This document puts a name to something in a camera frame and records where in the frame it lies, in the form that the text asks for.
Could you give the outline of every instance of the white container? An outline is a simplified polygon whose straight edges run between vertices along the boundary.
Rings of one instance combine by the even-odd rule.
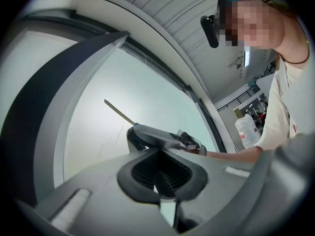
[[[245,148],[253,147],[254,144],[259,141],[260,132],[249,114],[239,118],[235,122],[235,127],[240,134],[243,146]]]

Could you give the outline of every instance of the hair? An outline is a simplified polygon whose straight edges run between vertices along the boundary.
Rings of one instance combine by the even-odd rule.
[[[289,18],[292,18],[292,19],[296,19],[297,18],[298,14],[288,4],[281,3],[281,2],[276,2],[274,0],[262,0],[262,1],[266,5],[274,8],[275,10],[279,11],[280,13],[286,15]],[[277,53],[277,57],[275,59],[275,69],[276,70],[279,70],[280,60],[281,60],[281,54]]]

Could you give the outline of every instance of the cream shirt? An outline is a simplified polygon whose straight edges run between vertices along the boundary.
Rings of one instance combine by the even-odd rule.
[[[290,87],[300,77],[303,70],[287,62],[285,65],[287,81]],[[281,100],[279,87],[279,72],[276,71],[269,92],[265,126],[260,140],[254,145],[260,147],[262,150],[275,149],[282,145],[288,138],[294,138],[298,133],[298,127],[296,127],[294,120],[290,117],[286,106]]]

